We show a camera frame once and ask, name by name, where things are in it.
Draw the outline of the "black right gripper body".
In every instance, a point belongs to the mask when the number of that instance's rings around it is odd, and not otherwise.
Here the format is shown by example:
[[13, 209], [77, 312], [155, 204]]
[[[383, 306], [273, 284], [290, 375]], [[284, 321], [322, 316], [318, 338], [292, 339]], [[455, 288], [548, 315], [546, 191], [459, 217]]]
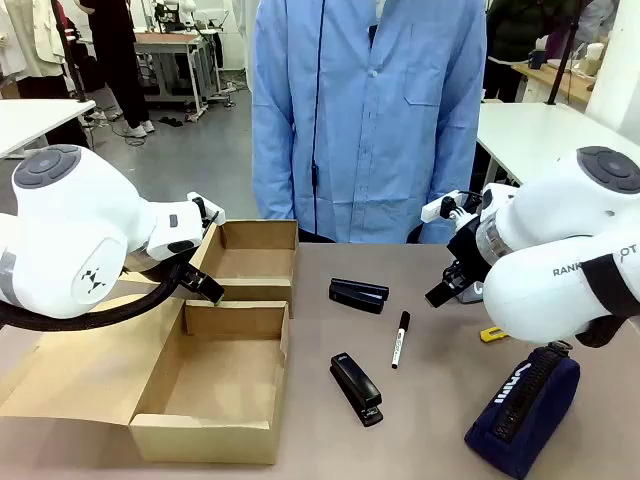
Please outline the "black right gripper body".
[[443, 282], [450, 294], [457, 296], [473, 283], [483, 283], [490, 271], [490, 264], [483, 258], [476, 241], [480, 217], [475, 215], [452, 237], [447, 249], [453, 255], [453, 263], [443, 272]]

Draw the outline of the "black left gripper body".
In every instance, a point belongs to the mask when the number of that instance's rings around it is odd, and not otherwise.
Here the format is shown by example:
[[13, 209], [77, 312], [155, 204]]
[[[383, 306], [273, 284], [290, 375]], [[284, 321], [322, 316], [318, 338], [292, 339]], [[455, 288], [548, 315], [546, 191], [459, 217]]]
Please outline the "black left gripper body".
[[188, 291], [198, 291], [204, 281], [204, 274], [189, 262], [177, 262], [172, 269], [172, 280]]

